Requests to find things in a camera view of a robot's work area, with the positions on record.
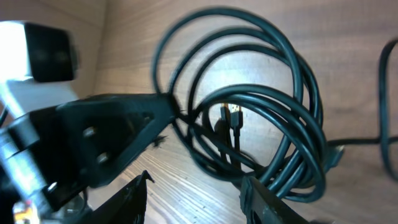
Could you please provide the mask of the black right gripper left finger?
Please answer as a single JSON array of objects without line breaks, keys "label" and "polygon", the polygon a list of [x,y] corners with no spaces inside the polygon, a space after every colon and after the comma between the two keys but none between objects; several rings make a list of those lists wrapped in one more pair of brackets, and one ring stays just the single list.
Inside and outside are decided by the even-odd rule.
[{"label": "black right gripper left finger", "polygon": [[154,182],[144,170],[102,206],[87,213],[78,224],[144,224],[148,180]]}]

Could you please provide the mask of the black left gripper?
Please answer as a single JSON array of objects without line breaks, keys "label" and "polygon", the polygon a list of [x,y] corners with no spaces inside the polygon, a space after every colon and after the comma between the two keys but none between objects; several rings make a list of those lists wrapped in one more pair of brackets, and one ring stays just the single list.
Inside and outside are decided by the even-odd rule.
[{"label": "black left gripper", "polygon": [[21,199],[56,212],[87,186],[112,182],[179,111],[168,94],[103,94],[31,111],[1,128],[1,167]]}]

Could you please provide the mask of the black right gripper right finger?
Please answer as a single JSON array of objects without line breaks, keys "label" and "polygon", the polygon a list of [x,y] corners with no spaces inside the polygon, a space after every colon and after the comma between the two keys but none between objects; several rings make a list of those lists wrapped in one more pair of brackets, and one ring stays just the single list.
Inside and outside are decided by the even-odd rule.
[{"label": "black right gripper right finger", "polygon": [[254,177],[244,177],[240,207],[250,224],[309,224]]}]

